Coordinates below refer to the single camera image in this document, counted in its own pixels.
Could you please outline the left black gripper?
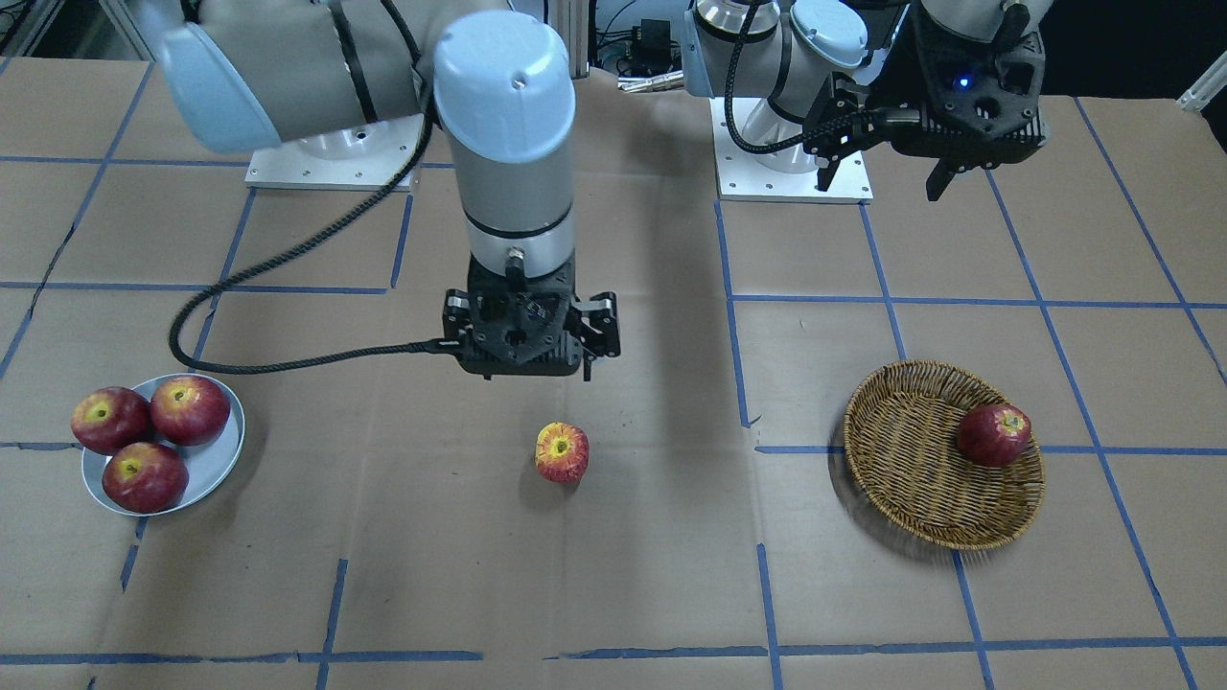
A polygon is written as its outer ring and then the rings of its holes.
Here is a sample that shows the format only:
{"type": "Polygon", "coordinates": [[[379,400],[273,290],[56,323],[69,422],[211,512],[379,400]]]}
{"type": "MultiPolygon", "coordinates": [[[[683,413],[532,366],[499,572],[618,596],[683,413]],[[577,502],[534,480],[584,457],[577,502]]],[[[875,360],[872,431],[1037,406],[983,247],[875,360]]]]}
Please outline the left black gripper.
{"type": "MultiPolygon", "coordinates": [[[[828,76],[809,106],[802,133],[814,135],[802,149],[818,163],[818,192],[828,192],[842,160],[872,149],[885,139],[879,131],[883,114],[867,108],[867,87],[859,86],[850,76],[828,76]]],[[[939,158],[926,176],[926,200],[937,203],[956,176],[960,176],[960,162],[939,158]]]]}

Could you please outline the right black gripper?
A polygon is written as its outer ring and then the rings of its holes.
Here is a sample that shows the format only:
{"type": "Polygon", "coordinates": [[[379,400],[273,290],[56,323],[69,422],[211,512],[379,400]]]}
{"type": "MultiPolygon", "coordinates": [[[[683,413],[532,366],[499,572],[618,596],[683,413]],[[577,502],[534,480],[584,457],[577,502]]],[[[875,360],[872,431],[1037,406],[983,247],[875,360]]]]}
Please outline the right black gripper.
{"type": "MultiPolygon", "coordinates": [[[[617,293],[601,292],[575,302],[583,351],[582,377],[591,381],[591,365],[598,359],[621,357],[617,293]]],[[[448,289],[442,309],[444,345],[452,351],[472,349],[472,298],[460,289],[448,289]]]]}

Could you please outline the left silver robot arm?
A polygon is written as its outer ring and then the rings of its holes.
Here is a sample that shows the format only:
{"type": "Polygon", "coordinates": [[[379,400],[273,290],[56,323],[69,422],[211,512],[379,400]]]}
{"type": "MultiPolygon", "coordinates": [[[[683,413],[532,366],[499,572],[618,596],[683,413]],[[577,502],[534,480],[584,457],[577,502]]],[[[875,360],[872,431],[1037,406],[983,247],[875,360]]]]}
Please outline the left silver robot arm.
{"type": "Polygon", "coordinates": [[[683,87],[710,99],[720,196],[867,200],[860,153],[956,176],[1047,144],[1047,1],[696,1],[683,87]]]}

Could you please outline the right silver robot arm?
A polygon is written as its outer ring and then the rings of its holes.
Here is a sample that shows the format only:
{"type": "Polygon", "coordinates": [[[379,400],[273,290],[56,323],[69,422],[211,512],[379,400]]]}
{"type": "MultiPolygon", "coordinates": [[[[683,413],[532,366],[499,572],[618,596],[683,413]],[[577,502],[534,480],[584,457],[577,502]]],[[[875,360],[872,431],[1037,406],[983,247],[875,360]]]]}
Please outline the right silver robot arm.
{"type": "Polygon", "coordinates": [[[173,357],[256,374],[346,359],[447,355],[469,373],[564,377],[622,354],[617,297],[577,293],[571,126],[577,95],[561,36],[506,1],[184,1],[157,58],[194,136],[215,152],[421,115],[402,166],[309,239],[212,284],[168,331],[173,357]],[[438,339],[267,365],[207,362],[182,328],[218,293],[315,250],[407,179],[440,129],[469,242],[464,289],[444,298],[438,339]]]}

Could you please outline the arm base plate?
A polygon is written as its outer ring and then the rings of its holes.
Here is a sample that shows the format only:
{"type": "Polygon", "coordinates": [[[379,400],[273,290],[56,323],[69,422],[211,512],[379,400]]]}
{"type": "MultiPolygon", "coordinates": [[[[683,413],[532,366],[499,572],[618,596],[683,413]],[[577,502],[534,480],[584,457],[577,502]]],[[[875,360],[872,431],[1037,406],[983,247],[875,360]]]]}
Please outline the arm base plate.
{"type": "Polygon", "coordinates": [[[425,115],[351,126],[252,153],[245,185],[275,192],[377,192],[418,145],[425,115]]]}
{"type": "Polygon", "coordinates": [[[723,101],[710,98],[717,192],[721,200],[755,203],[871,203],[872,185],[863,153],[850,153],[836,167],[800,146],[775,153],[750,153],[733,142],[723,101]]]}

